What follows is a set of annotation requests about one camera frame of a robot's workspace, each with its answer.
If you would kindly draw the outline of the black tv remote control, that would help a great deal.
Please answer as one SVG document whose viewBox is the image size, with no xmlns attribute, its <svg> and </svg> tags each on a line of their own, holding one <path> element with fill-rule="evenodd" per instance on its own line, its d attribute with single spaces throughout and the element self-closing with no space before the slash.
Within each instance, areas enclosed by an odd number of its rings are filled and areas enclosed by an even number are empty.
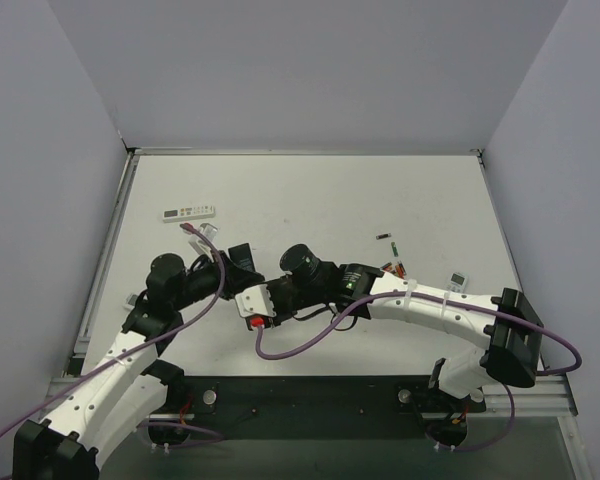
<svg viewBox="0 0 600 480">
<path fill-rule="evenodd" d="M 236 245 L 228 249 L 229 258 L 240 269 L 255 273 L 256 267 L 249 243 Z"/>
</svg>

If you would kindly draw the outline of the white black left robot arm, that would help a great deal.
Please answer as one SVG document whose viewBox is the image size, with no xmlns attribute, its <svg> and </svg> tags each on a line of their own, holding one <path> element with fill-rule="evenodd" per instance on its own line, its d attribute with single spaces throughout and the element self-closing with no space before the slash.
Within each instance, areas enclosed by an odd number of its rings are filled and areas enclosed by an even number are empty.
<svg viewBox="0 0 600 480">
<path fill-rule="evenodd" d="M 97 366 L 41 421 L 17 430 L 13 478 L 99 478 L 147 416 L 184 402 L 182 370 L 160 358 L 185 325 L 182 310 L 205 298 L 232 300 L 263 280 L 248 244 L 202 255 L 191 268 L 176 254 L 156 257 L 145 290 Z"/>
</svg>

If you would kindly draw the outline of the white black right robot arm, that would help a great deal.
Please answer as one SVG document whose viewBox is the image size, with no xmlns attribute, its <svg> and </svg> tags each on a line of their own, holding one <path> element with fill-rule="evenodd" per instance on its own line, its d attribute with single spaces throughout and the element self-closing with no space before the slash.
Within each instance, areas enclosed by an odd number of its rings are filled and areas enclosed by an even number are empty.
<svg viewBox="0 0 600 480">
<path fill-rule="evenodd" d="M 305 244 L 290 247 L 280 268 L 283 276 L 266 282 L 262 294 L 273 325 L 309 307 L 334 305 L 344 316 L 401 321 L 470 343 L 468 351 L 434 364 L 432 385 L 446 395 L 477 399 L 486 385 L 536 383 L 542 322 L 519 290 L 495 296 L 445 291 L 377 267 L 321 260 Z"/>
</svg>

